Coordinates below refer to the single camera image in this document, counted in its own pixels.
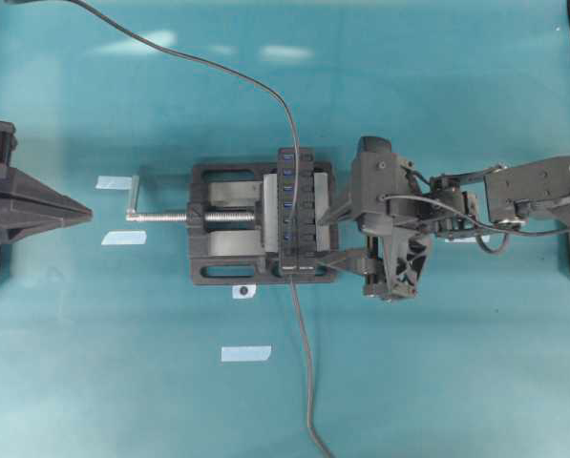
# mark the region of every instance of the black cable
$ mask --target black cable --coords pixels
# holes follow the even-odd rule
[[[488,253],[489,255],[500,255],[507,249],[510,244],[510,234],[503,234],[503,240],[497,248],[491,248],[486,243],[484,243],[482,236],[475,236],[475,242],[484,253]]]
[[[323,456],[332,458],[333,454],[321,439],[321,436],[314,429],[314,370],[312,367],[312,351],[310,350],[310,343],[306,333],[306,325],[304,324],[304,315],[302,314],[302,307],[300,306],[300,299],[297,296],[297,286],[290,278],[289,286],[291,287],[291,297],[293,298],[293,305],[295,306],[295,314],[297,321],[300,325],[300,334],[302,335],[302,343],[304,344],[304,353],[306,353],[306,426],[310,434],[310,438],[316,444],[316,447],[321,450]]]
[[[10,3],[10,4],[14,4],[14,5],[18,5],[18,4],[22,4],[22,3],[41,2],[41,1],[45,1],[45,0],[5,0],[6,3]],[[276,91],[274,91],[272,88],[270,88],[266,84],[262,83],[261,81],[255,79],[251,76],[248,76],[244,73],[238,72],[237,70],[230,69],[228,67],[225,67],[222,64],[219,64],[217,62],[213,62],[212,60],[204,59],[203,57],[198,57],[198,56],[195,56],[192,54],[188,54],[186,52],[179,52],[179,51],[176,51],[176,50],[173,50],[170,48],[165,48],[163,46],[160,46],[157,43],[155,43],[151,40],[148,40],[148,39],[138,35],[137,33],[134,33],[132,31],[126,29],[125,27],[121,26],[120,24],[115,22],[113,19],[111,19],[107,15],[103,14],[102,12],[95,9],[91,5],[88,5],[87,3],[85,3],[82,0],[59,0],[59,1],[73,3],[73,4],[81,7],[83,10],[90,12],[91,14],[93,14],[98,19],[106,22],[109,26],[117,29],[118,31],[128,35],[131,38],[134,38],[136,41],[139,41],[140,43],[143,43],[144,45],[146,45],[150,48],[153,48],[154,50],[164,52],[166,54],[174,55],[175,57],[179,57],[181,59],[190,60],[192,62],[196,62],[196,63],[202,64],[202,65],[206,65],[206,66],[211,67],[213,69],[219,70],[220,72],[232,74],[232,75],[238,77],[239,79],[242,79],[242,80],[252,84],[256,88],[259,88],[262,91],[265,91],[266,93],[268,93],[272,97],[274,97],[276,99],[276,101],[278,103],[280,103],[281,106],[285,109],[286,120],[288,121],[289,127],[291,129],[291,135],[293,136],[293,149],[295,151],[295,172],[294,172],[294,178],[293,178],[293,200],[291,201],[291,207],[290,207],[291,224],[289,224],[289,228],[290,228],[289,231],[292,232],[292,227],[293,227],[292,221],[295,218],[295,209],[297,208],[297,199],[298,199],[299,168],[300,168],[299,167],[300,166],[300,138],[299,138],[299,134],[297,132],[297,125],[295,124],[295,121],[293,119],[293,114],[291,113],[290,109],[288,108],[288,105],[286,104],[285,100],[283,99],[283,97],[280,94],[278,94]]]
[[[506,229],[503,227],[495,226],[493,224],[486,224],[486,223],[480,222],[477,219],[474,219],[474,218],[470,217],[469,215],[465,215],[463,212],[456,210],[454,207],[451,207],[450,205],[442,203],[439,200],[434,199],[434,198],[425,198],[422,196],[413,196],[413,195],[401,194],[401,195],[394,195],[394,196],[383,196],[383,197],[381,197],[380,200],[383,202],[386,202],[388,200],[395,200],[395,199],[416,200],[418,202],[430,203],[431,205],[435,205],[437,207],[443,208],[444,210],[448,210],[449,212],[454,213],[455,215],[457,215],[460,218],[466,219],[467,221],[469,221],[471,224],[473,224],[476,227],[481,227],[482,229],[486,229],[486,230],[491,231],[491,232],[497,232],[499,234],[511,234],[512,236],[521,236],[521,237],[546,237],[546,236],[558,236],[560,234],[568,234],[570,232],[570,226],[565,227],[563,229],[554,229],[552,231],[542,231],[542,232],[524,232],[524,231],[518,231],[518,229]]]
[[[11,3],[11,4],[22,4],[22,3],[44,1],[44,0],[5,0],[5,1],[7,3]],[[192,54],[187,54],[185,52],[179,52],[176,50],[172,50],[170,48],[165,48],[163,46],[160,46],[157,43],[154,43],[153,41],[148,40],[148,39],[138,35],[137,33],[134,33],[132,31],[124,28],[123,26],[121,26],[117,22],[115,22],[113,19],[106,16],[105,14],[103,14],[99,10],[95,9],[91,5],[88,5],[87,3],[83,2],[82,0],[60,0],[60,1],[70,2],[70,3],[73,3],[73,4],[81,7],[83,10],[90,12],[95,17],[106,22],[111,27],[113,27],[113,28],[117,29],[118,31],[128,35],[129,37],[135,39],[136,41],[139,41],[140,43],[143,43],[144,45],[149,46],[150,48],[153,48],[154,50],[164,52],[164,53],[169,54],[169,55],[174,55],[175,57],[180,57],[182,59],[190,60],[192,62],[196,62],[196,63],[202,64],[202,65],[206,65],[208,67],[219,70],[221,72],[232,74],[232,75],[252,84],[256,88],[259,88],[259,89],[267,92],[272,97],[274,97],[278,101],[278,103],[280,103],[281,106],[285,109],[286,119],[287,119],[289,127],[291,129],[291,135],[293,136],[293,149],[295,151],[295,172],[294,172],[294,178],[293,178],[293,199],[292,199],[291,207],[290,207],[290,211],[289,211],[290,215],[291,215],[291,222],[289,224],[289,231],[292,233],[293,219],[295,218],[295,210],[296,210],[297,199],[298,199],[299,165],[300,165],[300,138],[299,138],[299,134],[297,131],[297,125],[295,124],[295,120],[293,119],[293,114],[291,113],[290,109],[288,108],[288,105],[286,104],[286,102],[282,98],[282,96],[280,94],[278,94],[276,91],[274,91],[273,89],[271,89],[269,86],[262,83],[261,81],[255,79],[255,78],[252,78],[250,76],[247,76],[244,73],[230,69],[228,67],[225,67],[222,64],[219,64],[217,62],[213,62],[211,60],[204,59],[202,57],[197,57],[197,56],[192,55]],[[291,285],[291,295],[292,295],[292,299],[293,299],[293,304],[295,305],[295,310],[296,310],[297,318],[298,318],[299,325],[300,325],[300,332],[302,333],[302,339],[304,341],[304,351],[306,353],[306,365],[307,365],[306,426],[308,428],[310,437],[312,438],[314,443],[317,445],[317,447],[321,450],[321,452],[326,457],[332,457],[333,455],[331,454],[331,452],[329,451],[329,449],[327,448],[325,443],[321,440],[321,438],[316,433],[316,430],[314,429],[314,424],[313,424],[314,377],[313,377],[313,372],[312,372],[312,354],[310,352],[310,346],[309,346],[307,334],[306,334],[306,327],[304,326],[304,317],[302,315],[302,310],[301,310],[301,307],[299,304],[299,298],[297,297],[297,288],[295,286],[295,282],[293,281],[293,278],[290,279],[290,285]]]

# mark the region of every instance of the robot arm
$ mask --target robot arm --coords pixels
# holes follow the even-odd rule
[[[419,180],[428,192],[421,191]],[[492,225],[475,223],[477,197],[463,190],[481,181]],[[570,156],[426,180],[387,140],[362,137],[350,183],[318,224],[349,219],[366,237],[366,248],[326,253],[319,262],[362,275],[366,296],[411,298],[431,253],[432,236],[476,237],[482,243],[483,235],[507,233],[506,243],[510,233],[523,235],[519,228],[528,219],[557,219],[570,229]]]

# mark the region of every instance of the threaded rod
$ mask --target threaded rod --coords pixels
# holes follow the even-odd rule
[[[125,219],[130,222],[186,222],[186,213],[128,213]],[[252,222],[255,214],[251,212],[206,212],[206,222]]]

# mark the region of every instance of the pointed black fixture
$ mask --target pointed black fixture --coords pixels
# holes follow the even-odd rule
[[[0,247],[92,219],[92,211],[11,167],[15,127],[0,121]]]

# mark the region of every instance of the teal table surface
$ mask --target teal table surface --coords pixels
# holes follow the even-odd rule
[[[570,155],[564,0],[95,5],[279,90],[340,183],[361,135],[428,176]],[[12,165],[95,214],[3,265],[0,458],[318,456],[288,289],[235,301],[193,286],[184,226],[125,222],[126,192],[95,188],[139,174],[142,210],[182,208],[194,163],[290,145],[282,109],[70,4],[0,2],[0,119],[17,127]],[[101,245],[114,230],[146,243]],[[351,224],[340,236],[363,243]],[[408,302],[365,299],[361,283],[299,288],[316,427],[337,456],[570,458],[565,238],[516,239],[500,257],[437,240]],[[230,345],[272,353],[221,363]]]

